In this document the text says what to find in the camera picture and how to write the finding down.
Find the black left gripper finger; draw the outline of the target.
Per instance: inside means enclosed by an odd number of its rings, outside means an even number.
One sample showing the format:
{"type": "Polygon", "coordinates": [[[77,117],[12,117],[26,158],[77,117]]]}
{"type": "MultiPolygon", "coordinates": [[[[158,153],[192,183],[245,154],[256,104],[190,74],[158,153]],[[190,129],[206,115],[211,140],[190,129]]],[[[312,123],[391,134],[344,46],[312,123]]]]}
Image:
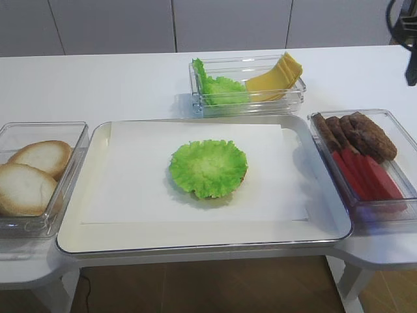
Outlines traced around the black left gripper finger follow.
{"type": "Polygon", "coordinates": [[[405,78],[408,86],[415,86],[417,83],[417,53],[413,51],[405,71],[405,78]]]}

